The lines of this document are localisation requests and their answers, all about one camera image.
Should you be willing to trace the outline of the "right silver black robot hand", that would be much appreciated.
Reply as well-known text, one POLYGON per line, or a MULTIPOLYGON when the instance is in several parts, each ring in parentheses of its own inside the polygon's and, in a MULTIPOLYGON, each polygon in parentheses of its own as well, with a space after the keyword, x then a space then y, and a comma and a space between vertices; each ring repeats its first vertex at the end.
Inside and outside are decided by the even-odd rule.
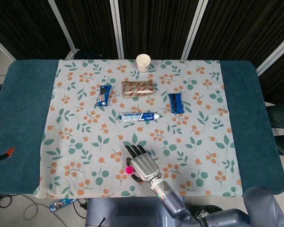
POLYGON ((126 168, 132 169, 130 174, 136 182, 151 183, 154 179, 161 178, 160 168, 141 145, 124 147, 130 154, 126 158, 126 168))

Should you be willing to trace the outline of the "blue cookie pack on floor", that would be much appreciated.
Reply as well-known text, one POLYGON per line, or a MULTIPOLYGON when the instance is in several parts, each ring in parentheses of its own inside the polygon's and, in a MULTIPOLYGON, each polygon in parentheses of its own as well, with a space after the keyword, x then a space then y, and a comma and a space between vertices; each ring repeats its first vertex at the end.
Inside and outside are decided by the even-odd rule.
POLYGON ((75 201, 76 201, 76 199, 61 199, 61 200, 59 200, 59 201, 57 201, 57 202, 51 204, 51 205, 49 206, 49 210, 50 210, 52 213, 54 213, 54 212, 56 212, 57 210, 62 209, 62 208, 64 208, 64 207, 66 207, 66 206, 68 206, 68 205, 74 203, 75 201))

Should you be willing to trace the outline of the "dark teal chair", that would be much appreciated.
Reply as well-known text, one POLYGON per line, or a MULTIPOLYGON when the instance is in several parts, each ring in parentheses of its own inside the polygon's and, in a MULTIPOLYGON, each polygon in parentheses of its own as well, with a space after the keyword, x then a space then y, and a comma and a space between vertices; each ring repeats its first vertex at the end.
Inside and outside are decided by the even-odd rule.
POLYGON ((284 103, 267 106, 266 110, 272 128, 284 129, 284 103))

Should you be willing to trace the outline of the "black bag behind table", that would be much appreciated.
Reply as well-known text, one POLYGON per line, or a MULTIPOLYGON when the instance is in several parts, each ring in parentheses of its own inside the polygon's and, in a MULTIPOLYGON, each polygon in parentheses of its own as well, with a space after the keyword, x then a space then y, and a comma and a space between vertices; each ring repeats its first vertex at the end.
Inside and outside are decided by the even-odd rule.
POLYGON ((99 60, 104 59, 104 56, 94 50, 79 50, 74 54, 74 60, 99 60))

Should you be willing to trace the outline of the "white paper cup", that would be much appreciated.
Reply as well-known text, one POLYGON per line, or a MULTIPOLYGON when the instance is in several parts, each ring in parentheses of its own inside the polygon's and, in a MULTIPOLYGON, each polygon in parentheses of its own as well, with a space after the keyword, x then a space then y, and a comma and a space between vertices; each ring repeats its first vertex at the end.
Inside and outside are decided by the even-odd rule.
POLYGON ((139 54, 136 57, 137 68, 142 73, 145 73, 148 71, 150 63, 151 63, 151 58, 147 54, 139 54))

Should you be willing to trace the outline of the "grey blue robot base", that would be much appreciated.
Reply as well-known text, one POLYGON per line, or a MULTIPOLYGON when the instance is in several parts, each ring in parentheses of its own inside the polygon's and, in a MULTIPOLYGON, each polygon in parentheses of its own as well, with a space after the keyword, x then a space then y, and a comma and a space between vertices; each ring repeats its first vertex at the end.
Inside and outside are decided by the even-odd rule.
POLYGON ((90 198, 85 227, 178 227, 155 197, 90 198))

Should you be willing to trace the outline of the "black trash bin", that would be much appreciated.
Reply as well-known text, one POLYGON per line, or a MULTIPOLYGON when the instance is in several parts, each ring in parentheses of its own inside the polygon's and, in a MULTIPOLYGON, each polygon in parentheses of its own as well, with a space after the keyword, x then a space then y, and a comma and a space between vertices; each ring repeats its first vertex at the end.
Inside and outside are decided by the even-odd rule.
POLYGON ((222 208, 215 205, 186 205, 194 219, 204 218, 209 214, 223 211, 222 208))

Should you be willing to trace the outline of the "blue cookie pack with picture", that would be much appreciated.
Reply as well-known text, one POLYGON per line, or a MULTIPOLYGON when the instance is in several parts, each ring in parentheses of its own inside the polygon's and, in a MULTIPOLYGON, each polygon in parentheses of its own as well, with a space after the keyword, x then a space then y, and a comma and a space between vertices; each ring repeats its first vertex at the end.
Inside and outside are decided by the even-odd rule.
POLYGON ((111 85, 100 86, 100 93, 97 97, 96 106, 108 106, 108 99, 111 88, 112 88, 111 85))

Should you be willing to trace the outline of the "gold foil snack package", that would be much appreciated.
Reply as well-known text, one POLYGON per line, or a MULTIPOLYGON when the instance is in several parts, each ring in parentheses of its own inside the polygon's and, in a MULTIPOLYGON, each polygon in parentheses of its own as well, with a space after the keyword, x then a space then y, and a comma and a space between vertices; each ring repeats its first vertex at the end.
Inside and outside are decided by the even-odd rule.
POLYGON ((123 81, 122 93, 124 98, 152 95, 154 91, 152 81, 123 81))

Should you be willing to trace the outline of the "teal table cover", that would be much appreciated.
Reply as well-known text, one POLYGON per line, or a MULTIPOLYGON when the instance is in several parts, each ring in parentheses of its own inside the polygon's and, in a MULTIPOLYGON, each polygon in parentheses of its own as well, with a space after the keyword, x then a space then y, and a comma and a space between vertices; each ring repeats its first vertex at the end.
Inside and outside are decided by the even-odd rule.
MULTIPOLYGON (((249 61, 220 64, 242 187, 281 194, 284 170, 256 69, 249 61)), ((0 90, 0 153, 15 147, 16 154, 0 162, 0 193, 32 194, 39 184, 40 146, 57 68, 57 60, 20 60, 8 69, 0 90)))

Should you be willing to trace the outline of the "black clamp with orange tips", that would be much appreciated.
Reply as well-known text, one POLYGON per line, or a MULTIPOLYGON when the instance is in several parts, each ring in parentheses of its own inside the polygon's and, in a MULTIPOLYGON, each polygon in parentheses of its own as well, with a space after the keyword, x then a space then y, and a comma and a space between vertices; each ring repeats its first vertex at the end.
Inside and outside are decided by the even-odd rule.
POLYGON ((9 158, 12 156, 13 152, 14 152, 15 148, 10 148, 7 152, 5 152, 4 154, 0 155, 0 161, 9 158))

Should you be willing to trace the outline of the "dark blue snack wrapper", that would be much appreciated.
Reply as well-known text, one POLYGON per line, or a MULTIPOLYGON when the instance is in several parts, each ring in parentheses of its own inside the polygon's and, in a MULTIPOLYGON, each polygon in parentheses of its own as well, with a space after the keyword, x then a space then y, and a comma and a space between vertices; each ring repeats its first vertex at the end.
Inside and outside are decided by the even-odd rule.
POLYGON ((170 99, 170 106, 171 106, 171 112, 173 114, 183 114, 183 104, 181 99, 181 93, 173 93, 168 94, 170 99))

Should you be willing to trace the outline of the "blue white toothpaste tube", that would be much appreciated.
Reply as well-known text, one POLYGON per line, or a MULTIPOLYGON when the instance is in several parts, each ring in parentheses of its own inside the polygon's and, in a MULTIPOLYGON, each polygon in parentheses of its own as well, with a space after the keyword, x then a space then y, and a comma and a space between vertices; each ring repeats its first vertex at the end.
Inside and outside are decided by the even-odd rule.
POLYGON ((160 118, 158 113, 121 113, 119 114, 119 122, 140 122, 140 121, 154 121, 160 118))

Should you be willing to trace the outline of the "floral leaf print tablecloth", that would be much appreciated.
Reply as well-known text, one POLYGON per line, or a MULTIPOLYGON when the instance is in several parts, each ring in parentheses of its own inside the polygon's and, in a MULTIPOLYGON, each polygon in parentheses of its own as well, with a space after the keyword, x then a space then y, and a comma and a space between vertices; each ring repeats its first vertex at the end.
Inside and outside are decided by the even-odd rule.
POLYGON ((62 60, 40 148, 38 198, 152 196, 125 172, 125 145, 152 153, 180 196, 242 195, 230 113, 218 60, 62 60), (152 81, 153 94, 124 98, 123 81, 152 81), (96 106, 111 85, 108 106, 96 106), (181 93, 184 113, 168 94, 181 93), (119 122, 121 113, 158 113, 154 121, 119 122))

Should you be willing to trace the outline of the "dark folding partition screen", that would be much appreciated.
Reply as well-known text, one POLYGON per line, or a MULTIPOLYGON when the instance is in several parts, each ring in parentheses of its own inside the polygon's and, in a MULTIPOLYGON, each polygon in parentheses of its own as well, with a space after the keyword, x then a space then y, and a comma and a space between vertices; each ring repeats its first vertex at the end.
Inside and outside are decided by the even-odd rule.
POLYGON ((246 60, 255 67, 284 41, 284 0, 0 0, 0 43, 17 60, 63 59, 75 48, 125 58, 246 60))

